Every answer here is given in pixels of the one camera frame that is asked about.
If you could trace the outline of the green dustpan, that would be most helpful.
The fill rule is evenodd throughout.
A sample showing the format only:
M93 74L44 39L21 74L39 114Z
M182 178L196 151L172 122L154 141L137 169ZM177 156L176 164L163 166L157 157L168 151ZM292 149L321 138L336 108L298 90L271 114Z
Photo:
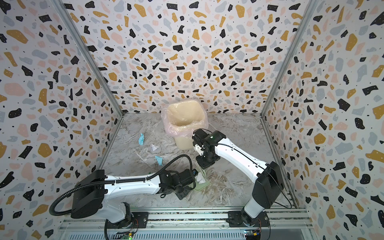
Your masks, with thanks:
M195 183L196 183L196 186L194 190L197 192L203 190L204 188L208 187L211 184L211 182L206 180L205 176L202 173L198 173L195 176Z

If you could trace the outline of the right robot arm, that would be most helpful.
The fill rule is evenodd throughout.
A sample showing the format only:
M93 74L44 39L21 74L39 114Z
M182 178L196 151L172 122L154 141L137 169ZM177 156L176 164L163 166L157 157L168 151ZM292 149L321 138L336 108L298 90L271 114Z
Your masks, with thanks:
M253 183L252 196L241 211L229 212L230 227L252 227L264 217L263 211L271 208L283 193L284 181L276 162L266 163L236 146L219 131L207 133L197 129L193 133L193 145L199 153L196 160L202 169L207 169L221 158L241 170Z

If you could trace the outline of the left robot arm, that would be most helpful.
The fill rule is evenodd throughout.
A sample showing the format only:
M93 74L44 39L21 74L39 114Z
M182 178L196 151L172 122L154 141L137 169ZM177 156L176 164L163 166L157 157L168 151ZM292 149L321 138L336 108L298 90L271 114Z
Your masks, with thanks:
M148 215L132 213L128 203L117 199L137 194L160 195L161 198L175 194L182 200L196 187L197 175L195 169L181 173L164 170L157 176L152 174L130 179L106 176L103 170L98 170L78 184L81 189L73 195L71 218L100 217L107 220L107 228L111 229L145 228Z

